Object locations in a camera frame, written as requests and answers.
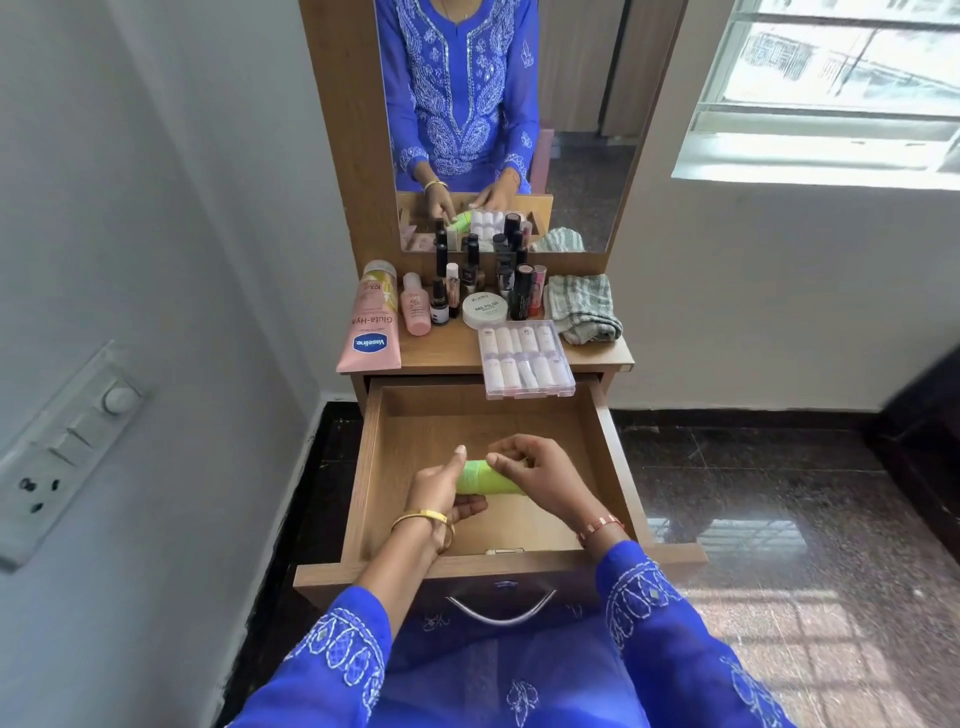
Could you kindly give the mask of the person's left hand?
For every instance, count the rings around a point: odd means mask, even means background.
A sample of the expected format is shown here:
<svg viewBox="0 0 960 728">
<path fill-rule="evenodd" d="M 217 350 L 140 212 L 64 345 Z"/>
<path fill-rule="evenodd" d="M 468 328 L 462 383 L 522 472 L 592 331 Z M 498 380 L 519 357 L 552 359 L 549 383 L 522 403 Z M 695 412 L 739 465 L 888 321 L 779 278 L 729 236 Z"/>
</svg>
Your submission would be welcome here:
<svg viewBox="0 0 960 728">
<path fill-rule="evenodd" d="M 488 509 L 483 495 L 447 495 L 443 492 L 443 467 L 427 467 L 417 472 L 409 487 L 404 512 L 429 509 L 450 516 L 454 526 Z"/>
</svg>

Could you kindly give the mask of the person's right hand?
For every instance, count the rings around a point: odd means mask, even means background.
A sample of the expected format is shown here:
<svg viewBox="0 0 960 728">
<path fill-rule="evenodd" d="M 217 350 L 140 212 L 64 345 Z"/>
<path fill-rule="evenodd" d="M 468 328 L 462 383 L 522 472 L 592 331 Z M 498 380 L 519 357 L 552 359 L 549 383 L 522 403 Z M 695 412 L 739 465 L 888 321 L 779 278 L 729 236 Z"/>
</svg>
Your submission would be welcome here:
<svg viewBox="0 0 960 728">
<path fill-rule="evenodd" d="M 523 492 L 535 504 L 560 519 L 575 534 L 585 524 L 610 514 L 582 479 L 570 456 L 554 440 L 514 434 L 494 443 L 486 455 L 526 460 L 529 474 Z"/>
</svg>

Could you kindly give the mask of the light green roll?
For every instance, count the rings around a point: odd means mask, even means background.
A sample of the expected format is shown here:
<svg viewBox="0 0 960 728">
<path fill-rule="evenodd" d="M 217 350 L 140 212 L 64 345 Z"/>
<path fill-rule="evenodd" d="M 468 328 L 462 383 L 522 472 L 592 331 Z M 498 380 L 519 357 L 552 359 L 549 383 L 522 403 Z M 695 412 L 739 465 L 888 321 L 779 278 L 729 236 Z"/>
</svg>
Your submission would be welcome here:
<svg viewBox="0 0 960 728">
<path fill-rule="evenodd" d="M 525 492 L 510 478 L 494 470 L 485 460 L 465 461 L 455 486 L 457 496 L 525 496 Z"/>
</svg>

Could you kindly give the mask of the person's left forearm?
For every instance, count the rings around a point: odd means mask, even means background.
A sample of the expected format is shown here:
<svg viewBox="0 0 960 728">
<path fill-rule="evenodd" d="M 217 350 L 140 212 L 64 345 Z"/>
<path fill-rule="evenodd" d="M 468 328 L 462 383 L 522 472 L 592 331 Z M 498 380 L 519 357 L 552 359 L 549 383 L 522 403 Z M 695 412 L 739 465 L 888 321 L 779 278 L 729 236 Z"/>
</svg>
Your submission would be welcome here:
<svg viewBox="0 0 960 728">
<path fill-rule="evenodd" d="M 389 534 L 355 582 L 383 607 L 390 636 L 397 637 L 430 568 L 438 558 L 429 542 L 429 522 L 407 521 Z"/>
</svg>

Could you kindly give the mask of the wooden drawer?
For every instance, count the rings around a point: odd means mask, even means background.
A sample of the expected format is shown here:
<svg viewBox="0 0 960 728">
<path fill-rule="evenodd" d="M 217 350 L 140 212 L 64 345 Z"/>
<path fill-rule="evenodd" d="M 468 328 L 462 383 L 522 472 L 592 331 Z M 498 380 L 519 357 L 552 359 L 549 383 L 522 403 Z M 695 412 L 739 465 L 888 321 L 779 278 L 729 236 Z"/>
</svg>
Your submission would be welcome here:
<svg viewBox="0 0 960 728">
<path fill-rule="evenodd" d="M 620 443 L 606 395 L 582 377 L 570 397 L 486 398 L 480 377 L 376 377 L 369 386 L 364 428 L 340 561 L 297 568 L 294 588 L 328 608 L 358 577 L 402 513 L 410 480 L 447 462 L 464 445 L 482 459 L 490 444 L 515 433 L 558 442 L 586 485 L 611 508 L 675 585 L 709 562 L 696 542 L 656 542 Z M 555 601 L 596 601 L 594 567 L 575 535 L 520 495 L 494 495 L 487 510 L 456 525 L 448 552 L 425 577 L 414 609 L 449 606 L 454 597 L 479 611 L 531 607 L 545 593 Z M 488 556 L 490 549 L 524 553 Z"/>
</svg>

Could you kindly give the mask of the pink and gold bangle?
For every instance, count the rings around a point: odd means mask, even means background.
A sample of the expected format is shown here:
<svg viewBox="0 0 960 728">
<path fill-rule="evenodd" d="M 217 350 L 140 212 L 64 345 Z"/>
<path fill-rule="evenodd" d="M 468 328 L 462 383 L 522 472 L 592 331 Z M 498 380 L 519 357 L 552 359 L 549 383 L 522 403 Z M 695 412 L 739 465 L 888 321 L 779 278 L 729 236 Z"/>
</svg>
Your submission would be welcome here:
<svg viewBox="0 0 960 728">
<path fill-rule="evenodd" d="M 602 532 L 605 528 L 609 527 L 614 527 L 615 529 L 619 529 L 623 533 L 626 533 L 623 522 L 617 516 L 614 514 L 606 514 L 596 517 L 594 520 L 586 523 L 581 530 L 577 531 L 577 540 L 581 547 L 586 549 L 589 540 L 591 540 L 597 533 Z"/>
</svg>

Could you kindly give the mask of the clear box of white rolls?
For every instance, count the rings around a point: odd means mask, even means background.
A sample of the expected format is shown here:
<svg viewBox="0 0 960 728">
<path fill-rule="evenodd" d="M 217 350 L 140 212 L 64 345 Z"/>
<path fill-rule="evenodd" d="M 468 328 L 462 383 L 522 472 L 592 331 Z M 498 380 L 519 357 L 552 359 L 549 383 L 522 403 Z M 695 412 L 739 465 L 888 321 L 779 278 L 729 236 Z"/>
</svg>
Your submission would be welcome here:
<svg viewBox="0 0 960 728">
<path fill-rule="evenodd" d="M 576 382 L 554 321 L 503 321 L 477 329 L 486 399 L 569 398 Z"/>
</svg>

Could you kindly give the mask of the white round jar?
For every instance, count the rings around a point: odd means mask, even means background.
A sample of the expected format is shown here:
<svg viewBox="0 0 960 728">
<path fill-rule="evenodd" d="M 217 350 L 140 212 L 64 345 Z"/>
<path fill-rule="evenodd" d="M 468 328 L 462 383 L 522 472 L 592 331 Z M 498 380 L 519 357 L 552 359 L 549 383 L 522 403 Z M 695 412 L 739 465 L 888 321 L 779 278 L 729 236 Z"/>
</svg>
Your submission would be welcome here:
<svg viewBox="0 0 960 728">
<path fill-rule="evenodd" d="M 462 300 L 462 321 L 475 331 L 501 325 L 508 317 L 509 303 L 496 293 L 476 292 Z"/>
</svg>

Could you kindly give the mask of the pink lotion tube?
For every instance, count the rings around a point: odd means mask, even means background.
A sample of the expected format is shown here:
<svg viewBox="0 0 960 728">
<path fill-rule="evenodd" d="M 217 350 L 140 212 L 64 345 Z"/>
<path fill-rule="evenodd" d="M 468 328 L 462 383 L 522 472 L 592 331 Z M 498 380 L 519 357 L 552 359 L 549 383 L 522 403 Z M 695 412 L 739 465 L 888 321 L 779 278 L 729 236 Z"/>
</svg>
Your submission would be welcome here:
<svg viewBox="0 0 960 728">
<path fill-rule="evenodd" d="M 337 373 L 401 369 L 399 318 L 397 270 L 386 260 L 372 260 L 359 279 Z"/>
</svg>

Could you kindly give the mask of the small pink bottle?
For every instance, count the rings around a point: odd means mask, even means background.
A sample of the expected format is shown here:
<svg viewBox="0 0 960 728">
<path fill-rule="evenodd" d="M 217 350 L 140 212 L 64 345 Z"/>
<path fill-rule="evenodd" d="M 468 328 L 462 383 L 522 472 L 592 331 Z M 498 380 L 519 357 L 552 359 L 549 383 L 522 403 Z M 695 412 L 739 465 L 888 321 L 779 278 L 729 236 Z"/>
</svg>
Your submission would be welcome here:
<svg viewBox="0 0 960 728">
<path fill-rule="evenodd" d="M 430 295 L 421 276 L 416 272 L 404 273 L 400 307 L 409 334 L 420 337 L 430 333 L 432 321 L 429 305 Z"/>
</svg>

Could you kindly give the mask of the black lipstick tube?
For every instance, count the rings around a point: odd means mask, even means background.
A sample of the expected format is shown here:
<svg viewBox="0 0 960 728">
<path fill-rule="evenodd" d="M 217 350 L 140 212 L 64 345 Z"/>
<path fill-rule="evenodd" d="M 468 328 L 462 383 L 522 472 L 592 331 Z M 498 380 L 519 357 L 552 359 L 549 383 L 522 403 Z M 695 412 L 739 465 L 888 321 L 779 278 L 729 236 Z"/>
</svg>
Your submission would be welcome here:
<svg viewBox="0 0 960 728">
<path fill-rule="evenodd" d="M 529 318 L 533 296 L 535 270 L 529 264 L 518 264 L 514 271 L 510 291 L 510 320 L 525 321 Z"/>
</svg>

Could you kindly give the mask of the green checkered cloth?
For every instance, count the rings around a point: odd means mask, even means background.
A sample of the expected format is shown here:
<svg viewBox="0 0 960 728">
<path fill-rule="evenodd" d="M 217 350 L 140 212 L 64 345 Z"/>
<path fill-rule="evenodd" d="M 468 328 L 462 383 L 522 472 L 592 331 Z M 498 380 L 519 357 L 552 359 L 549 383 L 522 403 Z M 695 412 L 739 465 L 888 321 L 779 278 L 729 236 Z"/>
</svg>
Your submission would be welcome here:
<svg viewBox="0 0 960 728">
<path fill-rule="evenodd" d="M 609 277 L 598 275 L 552 275 L 545 288 L 546 317 L 555 324 L 565 343 L 583 346 L 613 343 L 623 335 L 614 310 Z"/>
</svg>

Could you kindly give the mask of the brown nail polish bottle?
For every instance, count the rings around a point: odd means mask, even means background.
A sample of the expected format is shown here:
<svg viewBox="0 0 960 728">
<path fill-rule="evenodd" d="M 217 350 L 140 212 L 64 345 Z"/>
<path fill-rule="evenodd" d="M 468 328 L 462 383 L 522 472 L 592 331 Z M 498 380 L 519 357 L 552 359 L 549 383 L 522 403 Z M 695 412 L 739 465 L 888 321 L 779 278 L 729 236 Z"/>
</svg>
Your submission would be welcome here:
<svg viewBox="0 0 960 728">
<path fill-rule="evenodd" d="M 464 237 L 462 250 L 465 260 L 462 266 L 461 283 L 462 298 L 465 300 L 485 289 L 486 277 L 481 260 L 480 240 L 476 233 L 469 233 Z"/>
</svg>

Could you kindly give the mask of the blue embroidered kurta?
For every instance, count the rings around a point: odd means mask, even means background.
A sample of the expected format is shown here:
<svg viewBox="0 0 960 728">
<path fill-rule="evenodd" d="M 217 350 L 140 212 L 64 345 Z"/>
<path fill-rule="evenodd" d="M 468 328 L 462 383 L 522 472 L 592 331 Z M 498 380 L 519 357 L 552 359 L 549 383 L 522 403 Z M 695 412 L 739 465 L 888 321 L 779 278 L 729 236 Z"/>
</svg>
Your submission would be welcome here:
<svg viewBox="0 0 960 728">
<path fill-rule="evenodd" d="M 502 633 L 442 611 L 397 638 L 351 586 L 227 728 L 797 728 L 635 541 L 595 584 L 598 609 Z"/>
</svg>

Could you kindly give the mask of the dressing table mirror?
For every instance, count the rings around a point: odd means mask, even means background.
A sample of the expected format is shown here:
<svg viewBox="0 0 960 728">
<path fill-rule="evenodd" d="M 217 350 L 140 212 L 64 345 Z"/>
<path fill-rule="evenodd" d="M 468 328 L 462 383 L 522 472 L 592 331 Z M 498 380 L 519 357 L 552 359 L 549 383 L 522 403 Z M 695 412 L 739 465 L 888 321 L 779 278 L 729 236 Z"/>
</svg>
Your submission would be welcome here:
<svg viewBox="0 0 960 728">
<path fill-rule="evenodd" d="M 504 218 L 606 250 L 687 0 L 373 0 L 400 246 Z"/>
</svg>

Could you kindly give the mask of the wooden dressing table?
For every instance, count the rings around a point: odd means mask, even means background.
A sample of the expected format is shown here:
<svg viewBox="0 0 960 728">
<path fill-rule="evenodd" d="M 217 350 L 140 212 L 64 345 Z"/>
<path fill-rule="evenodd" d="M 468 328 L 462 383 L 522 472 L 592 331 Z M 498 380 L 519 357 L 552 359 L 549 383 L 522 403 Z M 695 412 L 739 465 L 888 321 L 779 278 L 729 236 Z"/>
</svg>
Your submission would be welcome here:
<svg viewBox="0 0 960 728">
<path fill-rule="evenodd" d="M 356 269 L 360 272 L 366 263 L 383 260 L 390 262 L 399 276 L 415 272 L 430 282 L 436 269 L 434 256 L 405 251 L 400 242 L 399 199 L 382 98 L 374 0 L 298 2 Z M 484 384 L 477 333 L 462 321 L 441 325 L 419 337 L 402 328 L 399 344 L 400 369 L 350 374 L 363 415 L 375 378 L 471 377 L 482 379 Z M 595 378 L 605 396 L 616 373 L 630 371 L 634 364 L 629 347 L 622 341 L 565 349 L 576 385 L 582 378 Z M 414 604 L 413 614 L 423 617 L 442 611 L 460 612 L 450 604 L 424 611 L 415 609 Z M 557 602 L 554 598 L 552 604 L 594 607 L 597 597 L 591 602 Z M 510 618 L 530 608 L 496 612 L 469 607 L 494 618 Z"/>
</svg>

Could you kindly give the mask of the white wall switchboard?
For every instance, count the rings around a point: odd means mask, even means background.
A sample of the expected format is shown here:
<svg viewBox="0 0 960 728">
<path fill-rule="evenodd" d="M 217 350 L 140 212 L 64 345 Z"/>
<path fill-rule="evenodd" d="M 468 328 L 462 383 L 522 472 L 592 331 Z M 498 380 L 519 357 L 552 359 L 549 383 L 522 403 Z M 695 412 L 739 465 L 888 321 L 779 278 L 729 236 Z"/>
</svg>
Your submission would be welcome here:
<svg viewBox="0 0 960 728">
<path fill-rule="evenodd" d="M 0 454 L 0 570 L 29 563 L 150 391 L 109 341 Z"/>
</svg>

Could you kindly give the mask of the window with white frame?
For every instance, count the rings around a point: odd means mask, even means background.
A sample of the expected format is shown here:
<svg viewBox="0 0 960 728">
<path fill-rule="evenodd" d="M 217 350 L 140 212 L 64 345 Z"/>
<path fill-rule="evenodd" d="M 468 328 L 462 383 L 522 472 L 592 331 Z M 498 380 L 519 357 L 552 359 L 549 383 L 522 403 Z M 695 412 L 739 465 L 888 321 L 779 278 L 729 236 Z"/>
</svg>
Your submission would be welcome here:
<svg viewBox="0 0 960 728">
<path fill-rule="evenodd" d="M 960 192 L 960 0 L 731 0 L 673 177 Z"/>
</svg>

